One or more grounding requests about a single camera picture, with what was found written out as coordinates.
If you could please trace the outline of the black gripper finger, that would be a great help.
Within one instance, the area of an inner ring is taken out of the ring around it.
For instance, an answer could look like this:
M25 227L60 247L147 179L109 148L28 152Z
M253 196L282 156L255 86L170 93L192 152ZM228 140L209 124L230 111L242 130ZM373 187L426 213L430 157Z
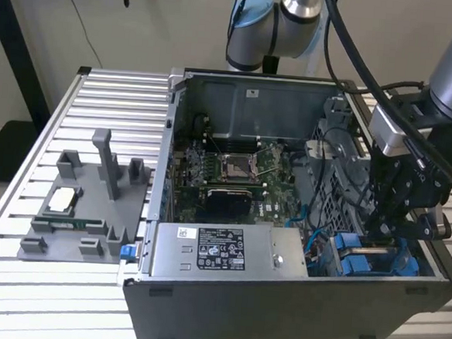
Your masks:
M373 148L370 160L369 183L373 194L374 210L365 222L369 235L378 234L385 219L387 199L392 183L399 172L399 161L387 157L380 149Z
M414 221L396 223L394 235L406 240L444 240L451 237L451 226L442 208L433 207L418 214Z

